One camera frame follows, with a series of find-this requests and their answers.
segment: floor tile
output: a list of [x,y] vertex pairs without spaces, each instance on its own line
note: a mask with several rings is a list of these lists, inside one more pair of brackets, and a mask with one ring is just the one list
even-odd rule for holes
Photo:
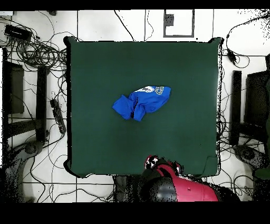
[[[47,128],[50,129],[53,124],[55,124],[53,121],[47,122]],[[53,125],[49,143],[59,140],[60,137],[61,134],[58,125]],[[63,163],[67,158],[67,152],[67,135],[65,135],[58,143],[45,147],[40,154],[36,156],[32,174],[38,177],[42,182],[75,183],[76,177],[69,174],[63,168]],[[30,174],[32,164],[33,159],[29,159],[26,163],[23,175],[24,181],[33,181]]]
[[102,184],[113,184],[111,175],[95,175],[90,174],[87,178],[78,178],[78,183],[102,183]]
[[[116,10],[135,41],[143,41],[144,10]],[[83,41],[132,41],[113,10],[80,10],[79,38]]]
[[[214,37],[225,39],[231,28],[256,17],[255,10],[215,10]],[[228,47],[239,54],[268,55],[267,21],[257,20],[234,28],[228,38]]]
[[79,184],[77,192],[77,202],[104,202],[105,199],[111,194],[112,190],[112,185]]
[[34,202],[37,202],[41,195],[39,203],[52,203],[52,201],[55,203],[76,202],[76,186],[74,184],[53,184],[53,187],[51,184],[45,184],[44,193],[44,186],[40,183],[24,183],[23,188],[25,196],[27,198],[34,197]]
[[212,38],[213,10],[195,9],[194,38],[164,38],[163,17],[164,10],[147,10],[146,39],[148,41],[208,42]]

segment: black cable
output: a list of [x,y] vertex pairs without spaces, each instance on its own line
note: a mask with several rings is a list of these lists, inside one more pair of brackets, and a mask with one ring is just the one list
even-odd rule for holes
[[125,30],[128,31],[129,35],[131,36],[132,40],[134,41],[133,36],[132,36],[131,33],[129,32],[129,30],[126,28],[126,26],[123,24],[122,19],[119,17],[119,15],[116,13],[115,10],[113,10],[113,11],[114,11],[115,15],[118,17],[118,19],[120,20],[120,22],[122,23],[122,25],[124,26]]
[[152,37],[152,35],[153,35],[153,32],[154,32],[154,28],[153,28],[153,26],[149,23],[149,21],[148,21],[148,17],[149,17],[149,12],[150,12],[150,10],[148,10],[148,14],[147,14],[147,23],[151,26],[151,28],[152,28],[152,33],[151,33],[151,36],[149,36],[146,40],[148,40],[149,38],[151,38]]

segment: crumpled blue cloth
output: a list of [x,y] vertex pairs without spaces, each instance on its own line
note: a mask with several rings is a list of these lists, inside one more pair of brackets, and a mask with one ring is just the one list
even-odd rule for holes
[[170,97],[170,87],[146,86],[125,97],[122,95],[112,106],[124,119],[141,121],[146,113],[162,107]]

